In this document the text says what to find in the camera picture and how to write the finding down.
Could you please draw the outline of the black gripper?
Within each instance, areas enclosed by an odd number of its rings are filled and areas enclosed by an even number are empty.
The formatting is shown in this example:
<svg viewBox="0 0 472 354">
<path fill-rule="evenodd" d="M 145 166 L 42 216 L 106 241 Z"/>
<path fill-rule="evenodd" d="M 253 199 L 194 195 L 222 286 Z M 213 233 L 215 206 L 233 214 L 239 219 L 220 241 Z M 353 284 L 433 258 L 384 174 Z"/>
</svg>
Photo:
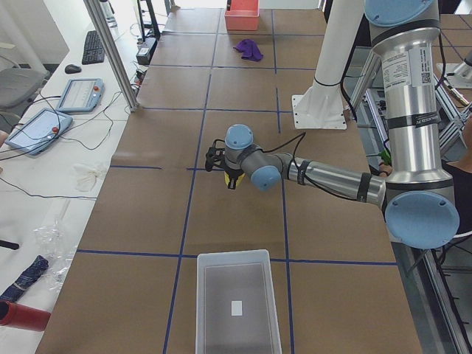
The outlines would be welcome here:
<svg viewBox="0 0 472 354">
<path fill-rule="evenodd" d="M 231 190 L 236 189 L 236 183 L 241 183 L 245 173 L 242 169 L 234 169 L 230 167 L 227 163 L 224 163 L 224 179 L 225 182 L 228 183 L 228 188 Z"/>
</svg>

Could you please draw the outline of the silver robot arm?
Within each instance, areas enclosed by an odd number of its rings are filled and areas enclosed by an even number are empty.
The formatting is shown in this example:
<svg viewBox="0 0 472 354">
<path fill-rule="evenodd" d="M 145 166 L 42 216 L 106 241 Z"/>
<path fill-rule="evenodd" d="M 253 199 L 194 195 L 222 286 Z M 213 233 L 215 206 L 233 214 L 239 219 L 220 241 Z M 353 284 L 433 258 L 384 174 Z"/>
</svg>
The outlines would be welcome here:
<svg viewBox="0 0 472 354">
<path fill-rule="evenodd" d="M 313 84 L 292 98 L 299 129 L 342 129 L 339 93 L 350 47 L 369 22 L 374 55 L 381 60 L 392 174 L 386 178 L 301 159 L 279 148 L 263 150 L 251 129 L 231 126 L 224 147 L 211 147 L 205 168 L 225 172 L 229 189 L 243 177 L 259 190 L 281 180 L 316 187 L 338 198 L 378 206 L 391 236 L 417 249 L 451 241 L 459 228 L 452 176 L 440 158 L 431 46 L 440 34 L 436 1 L 335 1 Z"/>
</svg>

